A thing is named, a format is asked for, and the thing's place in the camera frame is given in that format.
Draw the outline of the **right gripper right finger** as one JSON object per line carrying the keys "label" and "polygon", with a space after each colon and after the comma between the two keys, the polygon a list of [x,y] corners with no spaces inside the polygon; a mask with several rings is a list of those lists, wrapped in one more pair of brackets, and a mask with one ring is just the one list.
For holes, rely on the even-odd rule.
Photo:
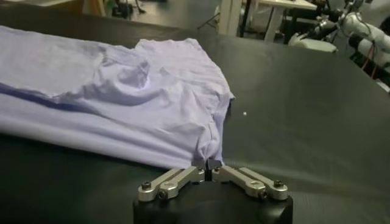
{"label": "right gripper right finger", "polygon": [[246,195],[265,199],[271,198],[277,201],[288,199],[288,187],[280,180],[272,180],[246,167],[238,169],[223,165],[220,161],[211,159],[208,161],[208,169],[211,171],[211,179],[221,183],[233,183],[240,187]]}

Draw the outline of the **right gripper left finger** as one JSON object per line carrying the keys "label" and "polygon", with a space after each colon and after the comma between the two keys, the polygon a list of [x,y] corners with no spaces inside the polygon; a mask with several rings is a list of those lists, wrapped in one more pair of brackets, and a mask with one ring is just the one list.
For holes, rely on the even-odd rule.
{"label": "right gripper left finger", "polygon": [[156,198],[170,200],[178,196],[188,183],[205,181],[206,165],[195,160],[185,169],[173,168],[152,181],[145,181],[138,187],[139,201],[153,201]]}

